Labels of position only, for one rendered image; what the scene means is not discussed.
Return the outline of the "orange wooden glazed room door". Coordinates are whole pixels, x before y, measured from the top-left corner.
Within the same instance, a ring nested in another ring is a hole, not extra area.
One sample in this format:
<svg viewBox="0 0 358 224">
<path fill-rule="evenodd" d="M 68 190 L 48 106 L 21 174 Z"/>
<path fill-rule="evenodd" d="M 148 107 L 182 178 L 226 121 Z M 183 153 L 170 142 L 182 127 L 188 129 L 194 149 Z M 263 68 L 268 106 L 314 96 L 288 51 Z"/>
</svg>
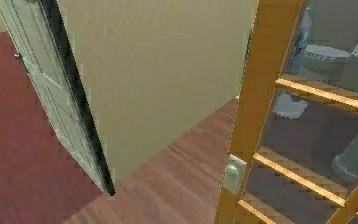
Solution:
<svg viewBox="0 0 358 224">
<path fill-rule="evenodd" d="M 304 10 L 309 44 L 352 53 L 358 0 L 258 0 L 230 154 L 247 163 L 236 195 L 221 185 L 213 224 L 358 224 L 358 181 L 332 168 L 358 132 L 358 93 L 302 68 L 286 72 Z"/>
</svg>

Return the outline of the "pale green panelled room door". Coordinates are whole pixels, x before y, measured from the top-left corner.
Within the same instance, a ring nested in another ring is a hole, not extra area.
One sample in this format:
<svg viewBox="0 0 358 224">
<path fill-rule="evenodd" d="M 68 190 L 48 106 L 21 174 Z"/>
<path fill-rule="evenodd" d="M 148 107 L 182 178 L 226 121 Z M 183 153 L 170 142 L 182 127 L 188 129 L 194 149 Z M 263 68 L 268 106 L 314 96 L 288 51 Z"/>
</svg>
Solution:
<svg viewBox="0 0 358 224">
<path fill-rule="evenodd" d="M 0 15 L 58 141 L 102 192 L 114 195 L 57 0 L 0 0 Z"/>
</svg>

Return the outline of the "white toilet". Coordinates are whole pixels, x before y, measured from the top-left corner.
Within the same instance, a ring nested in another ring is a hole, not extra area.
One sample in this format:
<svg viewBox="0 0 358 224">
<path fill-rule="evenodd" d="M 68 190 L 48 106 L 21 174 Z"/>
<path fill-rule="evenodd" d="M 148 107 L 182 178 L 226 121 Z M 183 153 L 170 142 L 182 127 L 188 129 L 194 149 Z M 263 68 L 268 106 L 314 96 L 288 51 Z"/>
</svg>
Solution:
<svg viewBox="0 0 358 224">
<path fill-rule="evenodd" d="M 294 44 L 286 72 L 301 76 L 303 74 L 301 69 L 304 68 L 309 72 L 322 75 L 324 80 L 333 80 L 343 69 L 350 53 L 329 46 L 309 44 L 308 39 L 313 26 L 313 10 L 307 7 L 294 35 Z"/>
</svg>

